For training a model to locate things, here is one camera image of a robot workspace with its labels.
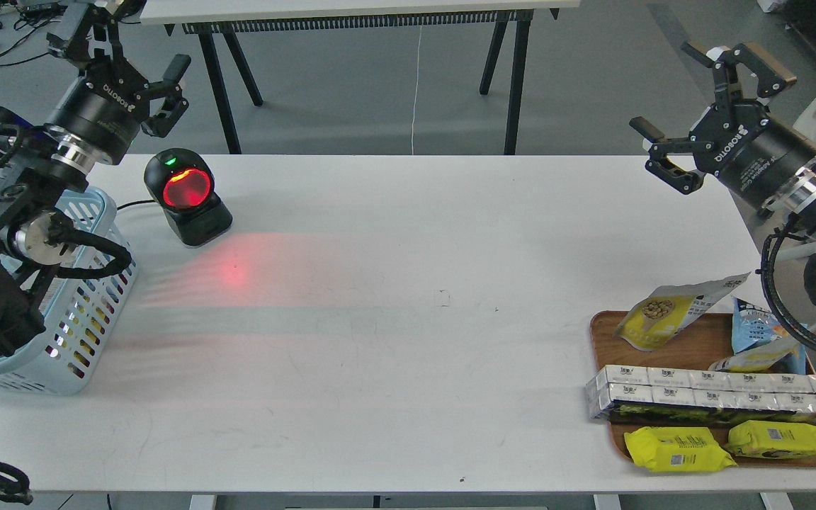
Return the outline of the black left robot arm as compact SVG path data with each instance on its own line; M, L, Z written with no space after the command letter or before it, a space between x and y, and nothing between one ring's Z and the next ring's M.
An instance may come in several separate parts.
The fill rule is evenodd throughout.
M64 191L85 191L95 164L116 165L140 132L166 137L187 110L179 81L191 64L172 59L148 81L119 39L129 1L71 2L49 54L78 77L50 117L31 125L0 107L0 356L45 331L40 310L55 278L98 280L129 267L123 246L82 232L56 207Z

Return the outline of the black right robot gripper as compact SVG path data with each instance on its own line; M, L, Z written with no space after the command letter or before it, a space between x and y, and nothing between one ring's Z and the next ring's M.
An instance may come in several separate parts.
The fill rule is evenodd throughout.
M629 126L648 142L645 168L684 195L703 186L703 172L715 174L732 193L761 208L816 156L816 143L771 116L767 106L771 98L797 83L796 74L755 42L709 48L687 40L681 50L711 70L713 101L690 130L697 141L667 137L642 116L629 120ZM740 67L757 80L755 98L744 97ZM735 116L727 119L723 114ZM702 154L706 142L713 143L713 149ZM696 154L698 171L682 169L670 154Z

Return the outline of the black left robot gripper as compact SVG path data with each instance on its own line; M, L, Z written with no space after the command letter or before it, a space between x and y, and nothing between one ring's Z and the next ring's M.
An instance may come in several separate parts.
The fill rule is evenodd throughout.
M191 56L177 54L161 81L145 77L125 58L118 26L139 13L143 1L71 1L61 23L46 36L48 54L70 62L78 77L50 113L51 133L71 133L103 152L104 164L119 164L140 131L165 138L188 109L181 80ZM162 99L155 114L134 98L149 103Z

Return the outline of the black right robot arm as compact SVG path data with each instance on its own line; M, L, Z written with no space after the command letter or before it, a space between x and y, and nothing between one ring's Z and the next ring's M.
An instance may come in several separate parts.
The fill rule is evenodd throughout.
M706 175L757 210L780 207L785 223L764 241L758 274L773 315L794 339L816 351L811 332L785 307L775 287L775 261L785 239L816 232L816 143L773 116L766 101L796 76L754 42L682 51L713 75L713 101L684 137L668 137L643 117L629 125L648 144L645 168L684 195ZM803 287L816 307L816 253L807 258Z

